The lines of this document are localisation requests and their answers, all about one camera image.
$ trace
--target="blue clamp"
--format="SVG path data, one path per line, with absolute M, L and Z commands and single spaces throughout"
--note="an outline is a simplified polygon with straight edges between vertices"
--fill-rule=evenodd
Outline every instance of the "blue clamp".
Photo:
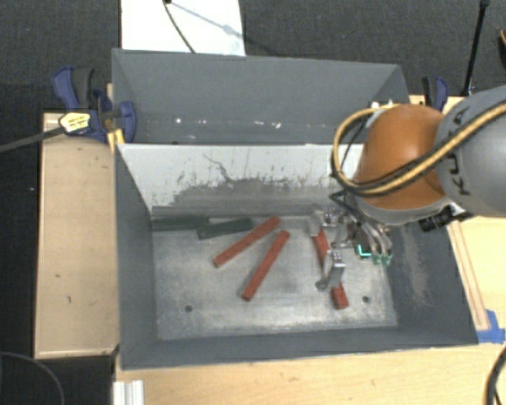
M 448 84 L 441 77 L 423 77 L 422 85 L 425 105 L 442 112 L 448 101 Z
M 124 140 L 131 143 L 137 129 L 137 116 L 133 103 L 121 102 L 118 105 L 118 111 L 113 111 L 112 102 L 105 92 L 101 89 L 91 89 L 93 74 L 94 70 L 90 67 L 66 66 L 51 78 L 55 95 L 63 102 L 68 112 L 82 111 L 90 116 L 88 130 L 79 133 L 66 132 L 66 134 L 88 137 L 100 143 L 106 143 L 110 129 L 105 127 L 104 122 L 108 119 L 114 121 L 114 117 L 119 116 Z
M 486 309 L 489 319 L 489 330 L 476 332 L 479 343 L 504 343 L 506 342 L 506 329 L 498 326 L 497 316 L 492 310 Z

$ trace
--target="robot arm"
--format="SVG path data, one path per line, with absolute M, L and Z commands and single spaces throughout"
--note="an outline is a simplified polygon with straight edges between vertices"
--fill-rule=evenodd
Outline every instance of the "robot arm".
M 506 86 L 465 98 L 447 116 L 420 105 L 382 112 L 350 179 L 339 143 L 371 112 L 349 117 L 334 140 L 347 205 L 381 230 L 434 217 L 451 203 L 467 214 L 506 217 Z

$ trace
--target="black carpet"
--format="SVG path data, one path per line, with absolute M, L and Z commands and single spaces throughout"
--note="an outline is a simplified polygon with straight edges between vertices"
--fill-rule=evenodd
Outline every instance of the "black carpet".
M 463 87 L 479 0 L 240 0 L 250 55 L 310 57 L 402 66 L 412 93 L 423 75 Z M 506 82 L 497 38 L 506 0 L 491 0 L 473 78 L 476 91 Z M 59 105 L 50 76 L 92 66 L 110 81 L 110 49 L 120 45 L 119 0 L 0 0 L 0 143 L 40 130 Z M 0 338 L 29 355 L 34 320 L 38 217 L 37 146 L 0 155 Z M 67 404 L 109 402 L 110 359 L 53 362 Z M 54 403 L 36 368 L 7 362 L 3 403 Z M 37 387 L 48 392 L 41 397 Z

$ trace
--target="red block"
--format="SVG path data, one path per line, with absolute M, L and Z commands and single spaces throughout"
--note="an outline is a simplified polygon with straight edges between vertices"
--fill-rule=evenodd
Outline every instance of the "red block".
M 315 243 L 315 249 L 317 250 L 317 255 L 319 256 L 320 268 L 323 268 L 326 253 L 328 252 L 328 249 L 330 249 L 330 243 L 328 243 L 326 234 L 322 229 L 319 231 L 318 235 L 313 237 L 313 242 Z M 332 288 L 330 292 L 331 299 L 333 300 L 336 309 L 339 310 L 348 307 L 347 294 L 345 293 L 345 289 L 343 288 L 343 284 L 341 282 L 335 288 Z
M 266 253 L 261 264 L 256 269 L 256 272 L 253 275 L 253 279 L 248 283 L 247 287 L 245 287 L 245 291 L 242 294 L 242 299 L 245 301 L 250 301 L 253 298 L 256 291 L 261 286 L 264 277 L 268 274 L 268 270 L 270 270 L 270 267 L 276 261 L 279 252 L 281 252 L 282 248 L 285 246 L 285 243 L 287 243 L 289 236 L 290 234 L 285 230 L 281 231 L 277 235 L 272 247 Z
M 231 247 L 225 249 L 223 252 L 213 258 L 213 265 L 216 267 L 223 266 L 224 263 L 226 263 L 228 260 L 236 257 L 239 253 L 250 247 L 253 243 L 276 229 L 280 223 L 281 219 L 278 216 L 269 218 L 267 221 L 254 228 L 248 235 L 245 235 Z

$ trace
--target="wooden board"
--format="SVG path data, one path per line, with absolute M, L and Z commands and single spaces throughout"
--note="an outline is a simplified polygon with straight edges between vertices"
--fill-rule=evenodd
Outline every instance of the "wooden board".
M 45 115 L 44 130 L 60 115 Z M 35 357 L 109 354 L 118 344 L 111 155 L 88 138 L 43 143 Z

